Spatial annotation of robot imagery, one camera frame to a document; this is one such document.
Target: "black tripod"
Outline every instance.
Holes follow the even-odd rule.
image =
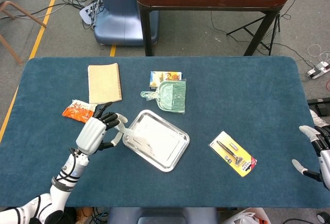
[[[279,25],[280,17],[281,17],[281,15],[280,15],[280,13],[278,13],[278,15],[277,15],[276,18],[275,18],[274,28],[273,28],[273,32],[272,32],[272,39],[271,39],[271,41],[270,41],[269,46],[267,46],[267,45],[264,44],[263,42],[260,42],[260,44],[261,44],[263,47],[265,47],[265,49],[267,49],[267,50],[269,51],[268,55],[271,55],[271,54],[272,54],[272,48],[273,48],[274,38],[275,38],[275,35],[276,35],[276,28],[277,28],[277,26],[278,26],[278,32],[281,32],[281,30],[280,30],[281,27],[280,27],[280,25]],[[254,34],[253,34],[253,33],[252,33],[247,27],[250,26],[251,24],[254,24],[254,23],[256,23],[256,22],[259,22],[260,20],[263,20],[264,18],[265,18],[265,16],[262,17],[262,18],[259,18],[259,19],[255,20],[255,21],[252,21],[252,22],[250,22],[250,23],[248,23],[248,24],[245,24],[244,26],[239,27],[238,29],[235,29],[235,30],[231,31],[231,32],[227,33],[226,35],[228,36],[228,35],[230,35],[230,34],[236,32],[236,31],[238,31],[238,30],[240,30],[240,29],[244,29],[247,33],[249,33],[249,34],[253,37]]]

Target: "wooden chair leg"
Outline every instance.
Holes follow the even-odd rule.
[[[23,64],[20,57],[15,53],[15,51],[12,49],[12,47],[9,45],[9,43],[5,40],[5,38],[0,35],[0,42],[8,49],[8,51],[11,53],[11,55],[16,59],[18,64]]]
[[[11,15],[8,11],[2,10],[2,12],[3,12],[5,15],[9,16],[11,19],[15,19],[15,17],[14,17],[13,15]]]
[[[7,5],[11,5],[11,6],[15,7],[17,10],[19,10],[20,12],[24,13],[25,15],[27,15],[28,17],[30,17],[31,19],[33,19],[34,21],[36,21],[38,24],[42,25],[43,27],[46,27],[46,25],[43,22],[41,22],[39,19],[37,19],[35,16],[33,16],[28,11],[24,10],[18,4],[14,3],[12,1],[6,1],[6,2],[7,2]]]

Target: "yellow floor line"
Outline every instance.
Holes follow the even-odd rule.
[[[110,49],[110,57],[114,57],[115,53],[116,53],[116,46],[112,45],[111,49]]]
[[[51,0],[51,2],[49,3],[49,6],[53,6],[55,3],[55,0]],[[43,19],[43,23],[44,24],[47,24],[48,23],[48,20],[49,20],[49,17],[50,17],[50,13],[52,12],[52,7],[48,8],[47,9],[47,12],[46,12],[46,16],[45,18]],[[39,30],[39,33],[38,33],[38,36],[36,38],[36,41],[35,41],[35,44],[32,48],[32,51],[31,51],[31,54],[30,54],[30,57],[29,57],[29,60],[34,58],[36,56],[36,53],[37,53],[37,50],[38,50],[38,47],[39,47],[39,44],[40,44],[40,41],[41,41],[41,38],[42,38],[42,35],[45,31],[45,27],[41,26],[40,30]],[[11,103],[10,103],[10,106],[9,106],[9,109],[7,111],[7,114],[5,116],[5,120],[4,120],[4,123],[2,124],[1,126],[1,129],[0,129],[0,143],[2,141],[2,137],[4,136],[4,133],[5,133],[5,129],[7,127],[7,124],[8,124],[8,120],[9,120],[9,116],[10,116],[10,113],[11,113],[11,110],[12,110],[12,107],[14,105],[14,102],[15,102],[15,99],[16,99],[16,95],[17,95],[17,90],[18,90],[18,87],[16,89],[16,92],[11,100]]]

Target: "robotic arm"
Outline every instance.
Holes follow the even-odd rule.
[[[112,103],[101,105],[85,124],[76,143],[77,149],[70,149],[70,156],[57,177],[52,178],[50,192],[37,196],[22,207],[0,212],[3,224],[28,224],[31,218],[37,218],[42,224],[56,224],[62,217],[65,203],[71,191],[88,165],[89,156],[97,150],[115,147],[124,133],[132,134],[124,123],[127,119],[120,114],[106,113]],[[111,128],[119,132],[110,142],[103,142],[103,137]]]
[[[318,127],[315,129],[309,126],[300,126],[300,131],[303,132],[309,139],[315,149],[316,155],[320,163],[320,173],[310,171],[303,167],[299,161],[293,159],[292,163],[295,168],[307,177],[310,177],[318,182],[323,182],[325,188],[330,190],[330,129],[329,127]]]

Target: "yellow packaging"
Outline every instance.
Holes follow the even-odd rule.
[[[242,177],[257,164],[257,160],[224,131],[209,146]]]

